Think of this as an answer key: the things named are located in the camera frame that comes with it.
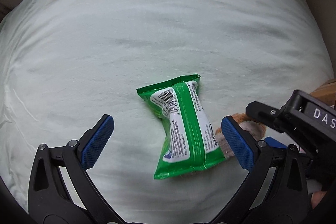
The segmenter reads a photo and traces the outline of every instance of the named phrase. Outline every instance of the metal screw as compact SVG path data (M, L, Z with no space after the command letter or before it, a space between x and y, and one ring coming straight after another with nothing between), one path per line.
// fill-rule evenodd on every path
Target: metal screw
M290 150L295 151L297 149L296 145L290 144L289 145Z
M68 142L68 145L74 147L77 144L77 140L71 140Z
M45 143L40 144L40 145L39 145L39 150L43 150L43 149L45 149L46 146L47 146L47 145L46 145Z
M263 140L260 140L260 141L258 141L258 145L259 145L260 147L266 147L266 146L267 146L267 143L266 143L265 141L263 141Z

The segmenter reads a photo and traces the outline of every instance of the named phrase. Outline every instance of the barcode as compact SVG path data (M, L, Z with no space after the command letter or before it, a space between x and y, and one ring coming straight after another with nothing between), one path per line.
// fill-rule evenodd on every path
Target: barcode
M173 113L176 111L175 108L175 102L174 102L174 96L171 90L166 90L163 93L161 93L159 96L159 99L165 102L165 109L164 111L166 113Z

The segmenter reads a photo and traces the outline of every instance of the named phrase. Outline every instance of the stuffed toy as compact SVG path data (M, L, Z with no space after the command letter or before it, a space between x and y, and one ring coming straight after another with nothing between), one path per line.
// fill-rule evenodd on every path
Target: stuffed toy
M260 122L257 122L245 113L236 113L232 115L232 118L239 124L239 126L253 136L256 141L261 140L266 133L266 126ZM215 139L218 142L218 145L223 151L225 158L233 157L235 154L231 150L228 142L225 140L224 135L222 134L222 129L218 128L215 132Z

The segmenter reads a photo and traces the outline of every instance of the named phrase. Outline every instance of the wooden surface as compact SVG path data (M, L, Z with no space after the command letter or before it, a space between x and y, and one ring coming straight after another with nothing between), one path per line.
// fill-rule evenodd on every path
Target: wooden surface
M331 79L314 90L311 95L331 106L336 100L336 79Z

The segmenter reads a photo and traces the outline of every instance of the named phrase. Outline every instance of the textured blue pad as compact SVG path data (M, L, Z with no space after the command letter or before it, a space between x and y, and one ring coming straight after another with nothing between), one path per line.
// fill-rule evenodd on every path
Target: textured blue pad
M222 133L241 167L251 171L254 166L253 152L228 118L222 120Z
M107 141L113 133L114 121L108 116L103 124L98 128L91 140L85 146L82 152L82 168L87 170L94 167L100 153L103 151Z
M274 147L274 148L287 148L286 145L284 145L283 143L273 139L272 137L267 137L264 140L269 146Z

